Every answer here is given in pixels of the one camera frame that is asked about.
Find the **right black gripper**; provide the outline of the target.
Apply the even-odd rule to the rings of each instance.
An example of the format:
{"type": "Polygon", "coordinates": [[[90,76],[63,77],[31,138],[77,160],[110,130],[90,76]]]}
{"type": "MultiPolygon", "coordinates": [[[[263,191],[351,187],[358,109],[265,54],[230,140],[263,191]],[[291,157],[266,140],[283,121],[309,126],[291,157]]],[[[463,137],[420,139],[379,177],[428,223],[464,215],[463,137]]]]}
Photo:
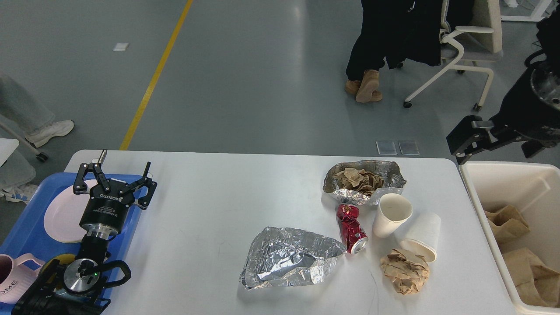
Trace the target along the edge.
{"type": "Polygon", "coordinates": [[[560,138],[559,74],[547,61],[532,64],[505,95],[499,112],[490,120],[465,116],[447,135],[450,153],[459,165],[473,155],[494,151],[514,142],[526,159],[546,149],[542,142],[560,138]]]}

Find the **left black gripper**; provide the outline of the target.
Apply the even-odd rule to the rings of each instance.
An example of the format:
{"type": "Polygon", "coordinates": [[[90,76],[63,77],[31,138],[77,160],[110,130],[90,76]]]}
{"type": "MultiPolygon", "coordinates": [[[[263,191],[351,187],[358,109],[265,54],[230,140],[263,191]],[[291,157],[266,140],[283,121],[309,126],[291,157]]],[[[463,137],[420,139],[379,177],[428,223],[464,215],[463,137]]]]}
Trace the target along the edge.
{"type": "Polygon", "coordinates": [[[86,231],[95,225],[103,225],[109,227],[110,235],[114,236],[122,232],[130,206],[136,205],[142,210],[148,208],[158,183],[152,179],[149,173],[150,161],[146,163],[142,177],[132,183],[127,184],[116,179],[108,180],[102,171],[102,164],[107,152],[107,149],[103,149],[97,162],[80,165],[73,184],[73,192],[75,195],[85,194],[88,186],[84,178],[89,173],[94,175],[98,184],[90,188],[90,199],[79,225],[86,231]],[[134,193],[142,188],[146,188],[146,193],[136,199],[134,193]]]}

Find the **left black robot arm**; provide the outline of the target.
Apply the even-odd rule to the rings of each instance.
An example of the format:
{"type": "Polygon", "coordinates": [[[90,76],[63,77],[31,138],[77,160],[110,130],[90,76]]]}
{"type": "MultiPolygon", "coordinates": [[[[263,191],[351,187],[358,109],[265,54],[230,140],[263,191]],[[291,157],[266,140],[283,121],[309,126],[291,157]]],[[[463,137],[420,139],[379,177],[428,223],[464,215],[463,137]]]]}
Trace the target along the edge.
{"type": "Polygon", "coordinates": [[[106,177],[106,154],[103,150],[97,160],[82,163],[71,186],[74,195],[87,197],[86,205],[77,208],[84,235],[73,261],[53,258],[44,264],[16,301],[13,315],[100,315],[111,303],[103,291],[131,278],[128,265],[110,253],[110,242],[125,230],[133,207],[150,205],[158,184],[150,175],[150,162],[134,182],[106,177]]]}

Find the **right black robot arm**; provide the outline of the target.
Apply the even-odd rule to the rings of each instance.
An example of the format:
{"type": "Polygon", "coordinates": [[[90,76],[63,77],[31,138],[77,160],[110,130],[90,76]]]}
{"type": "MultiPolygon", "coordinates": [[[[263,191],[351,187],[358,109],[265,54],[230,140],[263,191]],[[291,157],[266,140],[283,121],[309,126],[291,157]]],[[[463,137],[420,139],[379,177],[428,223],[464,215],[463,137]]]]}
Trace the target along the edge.
{"type": "Polygon", "coordinates": [[[525,60],[526,70],[505,95],[499,112],[488,121],[465,116],[447,135],[457,163],[473,155],[522,142],[526,158],[558,145],[560,140],[560,20],[556,8],[537,24],[541,44],[525,60]]]}

